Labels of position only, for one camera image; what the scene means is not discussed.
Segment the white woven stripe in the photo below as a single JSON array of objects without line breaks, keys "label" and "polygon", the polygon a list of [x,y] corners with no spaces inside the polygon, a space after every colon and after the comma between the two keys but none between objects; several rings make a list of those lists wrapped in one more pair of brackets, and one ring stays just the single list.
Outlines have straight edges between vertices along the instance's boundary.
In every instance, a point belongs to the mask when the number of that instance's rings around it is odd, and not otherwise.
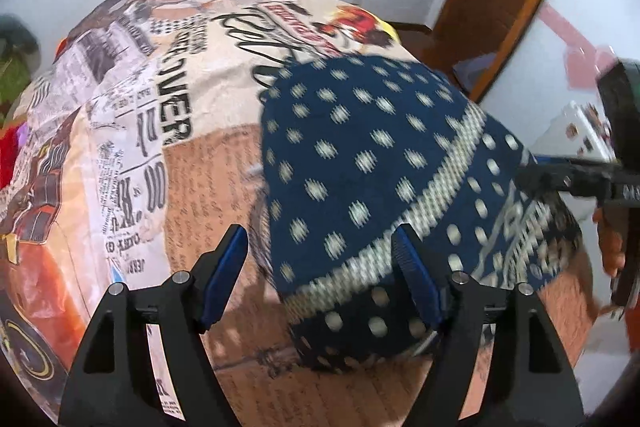
[{"label": "white woven stripe", "polygon": [[351,300],[355,293],[377,284],[391,273],[391,234],[401,223],[409,223],[423,237],[442,218],[462,185],[471,165],[476,146],[482,137],[484,112],[470,102],[460,122],[456,137],[438,171],[415,203],[393,222],[391,227],[345,264],[330,274],[298,288],[285,299],[290,323],[298,323],[318,312],[334,308]]}]

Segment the silver bolt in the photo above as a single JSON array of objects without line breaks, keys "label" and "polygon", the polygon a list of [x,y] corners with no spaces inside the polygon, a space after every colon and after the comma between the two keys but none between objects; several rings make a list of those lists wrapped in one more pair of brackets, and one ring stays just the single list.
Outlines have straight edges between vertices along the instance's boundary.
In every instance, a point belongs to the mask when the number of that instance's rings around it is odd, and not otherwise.
[{"label": "silver bolt", "polygon": [[176,284],[184,284],[189,280],[191,274],[185,270],[180,270],[171,276],[171,280]]},{"label": "silver bolt", "polygon": [[461,271],[453,272],[451,279],[456,284],[466,284],[469,282],[469,276]]},{"label": "silver bolt", "polygon": [[518,291],[523,295],[533,295],[532,286],[530,284],[527,284],[526,282],[518,284]]},{"label": "silver bolt", "polygon": [[122,293],[122,290],[124,290],[124,284],[121,282],[114,282],[109,286],[109,293],[111,295],[119,295]]}]

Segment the folded cloth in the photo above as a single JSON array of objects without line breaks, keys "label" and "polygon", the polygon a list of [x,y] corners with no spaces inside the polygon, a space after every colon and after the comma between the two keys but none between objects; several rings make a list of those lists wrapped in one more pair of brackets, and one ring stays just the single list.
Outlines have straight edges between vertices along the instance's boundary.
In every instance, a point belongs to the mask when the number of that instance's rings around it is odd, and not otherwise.
[{"label": "folded cloth", "polygon": [[273,282],[305,365],[366,366],[428,335],[390,256],[400,223],[498,287],[541,288],[580,244],[557,194],[516,190],[523,145],[423,64],[291,64],[263,99]]}]

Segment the navy blue cloth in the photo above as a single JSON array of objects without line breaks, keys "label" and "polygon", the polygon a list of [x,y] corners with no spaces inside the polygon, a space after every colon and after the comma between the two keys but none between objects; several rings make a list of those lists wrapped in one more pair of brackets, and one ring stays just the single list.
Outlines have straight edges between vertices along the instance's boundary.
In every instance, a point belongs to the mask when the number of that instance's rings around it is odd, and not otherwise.
[{"label": "navy blue cloth", "polygon": [[264,98],[273,282],[311,367],[367,365],[428,336],[390,260],[398,223],[494,286],[538,289],[578,247],[558,195],[515,190],[532,161],[522,144],[423,64],[291,64]]}]

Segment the brown baseboard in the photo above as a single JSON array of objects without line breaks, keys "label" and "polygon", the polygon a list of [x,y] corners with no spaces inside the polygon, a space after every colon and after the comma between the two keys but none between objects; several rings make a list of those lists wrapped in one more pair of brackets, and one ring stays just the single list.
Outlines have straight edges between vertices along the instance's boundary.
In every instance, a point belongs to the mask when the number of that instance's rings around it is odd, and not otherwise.
[{"label": "brown baseboard", "polygon": [[387,21],[388,24],[391,24],[396,30],[400,31],[408,31],[408,32],[420,32],[425,35],[429,35],[431,33],[431,28],[425,26],[424,24],[414,24],[411,22],[391,22]]}]

